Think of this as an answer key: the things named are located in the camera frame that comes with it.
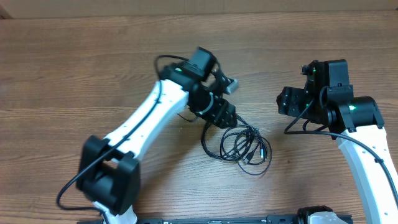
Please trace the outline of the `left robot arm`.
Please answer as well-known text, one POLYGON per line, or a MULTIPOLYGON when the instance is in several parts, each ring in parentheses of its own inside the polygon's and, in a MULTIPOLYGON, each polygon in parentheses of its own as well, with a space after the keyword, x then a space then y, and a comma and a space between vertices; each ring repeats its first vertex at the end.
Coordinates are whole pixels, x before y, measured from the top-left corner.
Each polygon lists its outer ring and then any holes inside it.
POLYGON ((170 120, 185 108, 219 128, 237 125, 236 108, 223 98, 238 88, 217 58, 198 47, 191 58, 156 68, 146 100, 120 127, 83 145, 76 187, 100 212, 102 223, 137 223, 133 204, 141 184, 144 154, 170 120))

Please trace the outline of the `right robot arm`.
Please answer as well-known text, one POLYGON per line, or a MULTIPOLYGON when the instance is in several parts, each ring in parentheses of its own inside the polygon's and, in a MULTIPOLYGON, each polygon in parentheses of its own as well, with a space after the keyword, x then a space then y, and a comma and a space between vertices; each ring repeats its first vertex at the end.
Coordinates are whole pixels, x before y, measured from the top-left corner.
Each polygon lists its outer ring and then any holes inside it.
POLYGON ((368 223, 397 223, 397 171, 392 161, 385 122, 376 101, 354 96, 345 59, 312 61, 302 66, 304 88, 284 87, 276 102, 278 112, 319 128, 284 134, 330 136, 343 153, 368 223))

